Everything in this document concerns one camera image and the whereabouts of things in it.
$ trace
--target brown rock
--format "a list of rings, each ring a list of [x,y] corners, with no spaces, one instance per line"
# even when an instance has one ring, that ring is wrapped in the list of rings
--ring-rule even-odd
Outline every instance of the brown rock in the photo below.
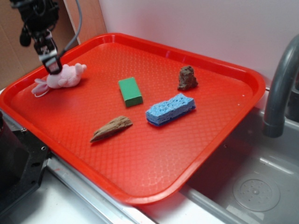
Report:
[[[178,80],[178,90],[188,90],[198,85],[196,77],[194,76],[194,69],[190,65],[181,68]]]

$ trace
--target plastic tray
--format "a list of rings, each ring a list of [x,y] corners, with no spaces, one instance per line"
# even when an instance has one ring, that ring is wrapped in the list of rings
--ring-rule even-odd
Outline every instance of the plastic tray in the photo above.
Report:
[[[36,98],[41,67],[11,84],[0,107],[115,199],[152,203],[179,190],[264,94],[250,69],[123,34],[97,36],[69,51],[63,63],[84,63],[78,86]],[[179,91],[180,68],[191,65],[199,86]],[[126,108],[118,81],[135,77],[143,104]],[[145,112],[182,92],[196,109],[162,127]],[[124,115],[133,126],[89,142],[93,132]]]

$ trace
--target pink stuffed animal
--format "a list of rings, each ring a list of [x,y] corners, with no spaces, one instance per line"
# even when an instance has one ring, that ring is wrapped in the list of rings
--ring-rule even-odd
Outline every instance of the pink stuffed animal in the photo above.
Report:
[[[75,64],[75,66],[63,65],[62,71],[57,75],[48,75],[47,81],[37,78],[34,80],[37,86],[31,91],[36,97],[46,94],[51,88],[73,87],[78,85],[83,72],[86,70],[85,64]]]

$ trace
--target piece of wood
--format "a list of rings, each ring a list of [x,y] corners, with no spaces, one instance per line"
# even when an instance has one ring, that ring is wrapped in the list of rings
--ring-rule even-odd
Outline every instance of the piece of wood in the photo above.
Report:
[[[132,121],[125,117],[119,116],[111,120],[108,124],[101,127],[99,130],[93,133],[93,137],[90,140],[91,143],[99,141],[105,138],[108,138],[112,135],[117,134],[118,132],[124,131],[132,125]]]

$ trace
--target green block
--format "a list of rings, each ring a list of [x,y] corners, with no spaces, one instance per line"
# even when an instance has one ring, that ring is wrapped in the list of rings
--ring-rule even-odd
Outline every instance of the green block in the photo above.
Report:
[[[134,77],[118,81],[126,107],[143,103],[142,95]]]

